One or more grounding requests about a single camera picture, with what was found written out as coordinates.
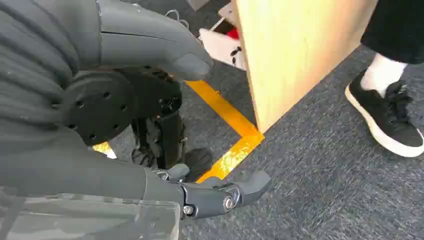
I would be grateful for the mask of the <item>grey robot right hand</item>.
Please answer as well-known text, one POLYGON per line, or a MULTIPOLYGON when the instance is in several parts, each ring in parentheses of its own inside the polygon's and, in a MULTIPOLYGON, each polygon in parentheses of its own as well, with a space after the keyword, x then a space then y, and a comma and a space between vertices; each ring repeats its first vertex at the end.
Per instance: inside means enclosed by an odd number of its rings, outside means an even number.
POLYGON ((184 154, 177 79, 213 60, 180 22, 121 0, 0 3, 0 184, 24 197, 75 194, 178 203, 192 218, 256 202, 271 183, 163 179, 92 145, 129 125, 139 148, 170 169, 184 154))

